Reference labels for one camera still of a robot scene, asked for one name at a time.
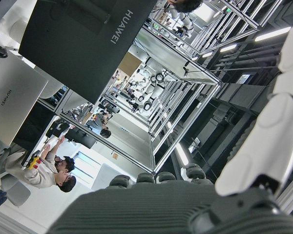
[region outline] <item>black monitor back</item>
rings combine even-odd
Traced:
[[[57,2],[37,2],[20,54],[95,103],[156,0]]]
[[[65,134],[65,138],[70,141],[73,140],[76,143],[80,143],[89,149],[91,149],[91,147],[97,141],[95,138],[89,136],[78,128],[69,129],[68,132]]]

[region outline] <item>person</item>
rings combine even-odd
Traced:
[[[103,138],[109,138],[112,133],[106,126],[108,115],[97,113],[93,115],[92,120],[86,123],[86,126],[95,134],[101,135]]]
[[[192,12],[198,8],[203,0],[167,0],[178,12]]]
[[[44,162],[39,164],[38,168],[22,170],[21,162],[26,150],[20,149],[6,159],[5,170],[17,179],[34,187],[42,189],[57,185],[61,191],[70,192],[76,184],[76,178],[65,171],[57,172],[54,166],[54,157],[48,156],[49,151],[50,145],[46,145],[40,156]]]
[[[57,171],[64,171],[64,172],[71,172],[75,169],[75,162],[74,159],[64,156],[64,160],[61,159],[59,156],[56,155],[58,148],[60,145],[65,141],[65,137],[61,136],[58,139],[57,144],[48,152],[48,157],[53,157],[55,161],[55,168]]]

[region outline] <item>silver monitor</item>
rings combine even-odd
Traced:
[[[0,59],[0,140],[10,145],[48,80],[20,58]]]

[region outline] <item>dark hair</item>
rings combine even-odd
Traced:
[[[173,6],[178,12],[188,13],[198,8],[202,2],[203,0],[185,0],[184,2],[175,3]]]
[[[100,132],[100,135],[103,137],[103,138],[109,138],[112,133],[110,130],[106,129],[106,128],[103,128]]]
[[[57,186],[58,186],[59,189],[61,189],[61,191],[63,191],[64,193],[68,193],[68,192],[70,192],[70,191],[74,188],[75,184],[76,184],[76,178],[72,175],[71,177],[69,177],[69,178],[67,179],[67,181],[65,181],[65,182],[63,183],[62,186],[60,186],[60,185],[58,185],[58,184],[57,184]]]
[[[66,169],[68,170],[68,172],[71,172],[75,169],[75,162],[74,159],[72,159],[69,156],[64,156],[65,157],[65,161],[66,161]]]

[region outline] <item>white wall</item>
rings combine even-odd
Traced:
[[[0,21],[0,45],[16,49],[20,47],[20,44],[10,37],[10,29],[12,25],[19,20],[24,22],[29,21],[36,2],[36,0],[17,0],[11,9],[5,14]]]
[[[115,114],[107,126],[112,132],[109,142],[150,167],[150,137],[147,132],[119,114]]]

